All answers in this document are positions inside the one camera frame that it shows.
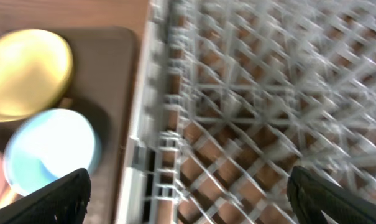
dish rack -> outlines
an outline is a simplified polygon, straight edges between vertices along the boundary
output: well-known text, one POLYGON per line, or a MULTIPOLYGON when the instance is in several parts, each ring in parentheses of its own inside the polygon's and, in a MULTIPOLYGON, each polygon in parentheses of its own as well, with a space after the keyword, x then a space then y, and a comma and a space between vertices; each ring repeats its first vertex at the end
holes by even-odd
POLYGON ((376 1, 149 15, 118 223, 298 223, 294 165, 376 203, 376 1))

dark tray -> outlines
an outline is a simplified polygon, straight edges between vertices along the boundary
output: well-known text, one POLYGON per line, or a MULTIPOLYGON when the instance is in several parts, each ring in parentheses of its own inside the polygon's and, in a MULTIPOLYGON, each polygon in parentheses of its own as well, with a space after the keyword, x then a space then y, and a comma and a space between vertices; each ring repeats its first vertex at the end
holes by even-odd
MULTIPOLYGON (((64 37, 74 60, 66 97, 70 109, 85 115, 103 146, 101 162, 91 176, 91 201, 84 223, 111 223, 122 173, 127 122, 134 81, 134 34, 125 28, 47 29, 64 37)), ((0 150, 23 121, 0 123, 0 150)))

blue bowl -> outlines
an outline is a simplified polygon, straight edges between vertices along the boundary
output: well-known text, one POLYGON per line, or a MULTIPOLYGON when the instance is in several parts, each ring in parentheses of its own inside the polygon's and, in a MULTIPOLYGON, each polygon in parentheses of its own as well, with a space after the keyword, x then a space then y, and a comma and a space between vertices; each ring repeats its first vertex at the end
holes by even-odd
POLYGON ((83 115, 52 109, 14 133, 4 153, 4 173, 11 188, 26 196, 78 168, 92 174, 100 154, 98 135, 83 115))

yellow plate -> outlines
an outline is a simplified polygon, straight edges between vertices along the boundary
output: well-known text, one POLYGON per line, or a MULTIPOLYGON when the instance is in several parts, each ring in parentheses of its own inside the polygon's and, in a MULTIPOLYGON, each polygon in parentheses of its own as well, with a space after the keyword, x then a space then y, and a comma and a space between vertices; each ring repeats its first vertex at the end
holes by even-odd
POLYGON ((31 116, 55 103, 71 77, 67 42, 45 30, 0 37, 0 122, 31 116))

wooden surface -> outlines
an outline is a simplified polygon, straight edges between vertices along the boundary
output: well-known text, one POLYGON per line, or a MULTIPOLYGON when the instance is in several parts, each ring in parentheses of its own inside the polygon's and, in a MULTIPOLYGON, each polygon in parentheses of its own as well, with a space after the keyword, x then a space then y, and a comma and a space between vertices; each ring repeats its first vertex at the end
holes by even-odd
POLYGON ((142 40, 149 0, 0 0, 0 34, 35 27, 123 26, 142 40))

